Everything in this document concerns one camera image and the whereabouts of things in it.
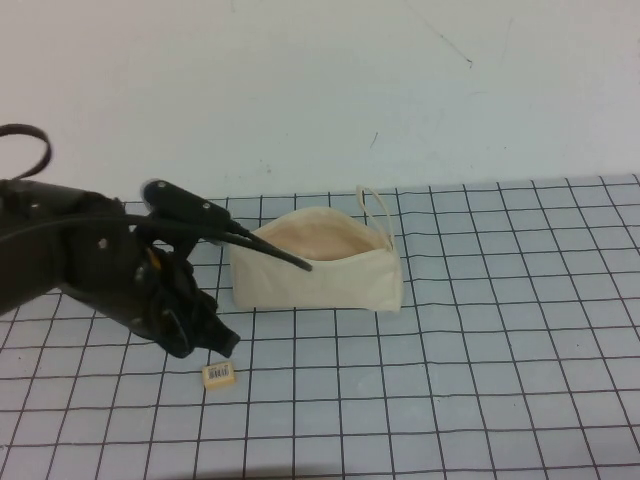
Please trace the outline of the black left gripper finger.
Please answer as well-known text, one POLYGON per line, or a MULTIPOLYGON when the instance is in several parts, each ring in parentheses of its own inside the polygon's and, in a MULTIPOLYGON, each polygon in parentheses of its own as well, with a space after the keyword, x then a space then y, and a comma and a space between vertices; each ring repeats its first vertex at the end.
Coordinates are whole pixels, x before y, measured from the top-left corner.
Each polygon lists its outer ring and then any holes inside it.
POLYGON ((193 352, 193 332, 180 313, 170 309, 162 311, 160 344, 176 358, 186 358, 193 352))
POLYGON ((230 357, 240 342, 240 336, 227 327, 220 318, 211 312, 199 315, 194 325, 195 346, 230 357))

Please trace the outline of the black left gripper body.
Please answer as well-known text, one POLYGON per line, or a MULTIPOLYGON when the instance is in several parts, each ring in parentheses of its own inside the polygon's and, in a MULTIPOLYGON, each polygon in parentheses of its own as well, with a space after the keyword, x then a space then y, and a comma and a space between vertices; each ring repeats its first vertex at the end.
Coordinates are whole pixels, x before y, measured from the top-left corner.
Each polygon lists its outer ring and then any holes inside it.
POLYGON ((217 315, 217 301, 201 290, 194 279, 193 268, 184 260, 141 240, 136 241, 141 255, 133 274, 132 291, 139 308, 130 321, 130 329, 137 336, 160 344, 160 315, 164 309, 180 313, 193 332, 199 315, 211 312, 217 315))

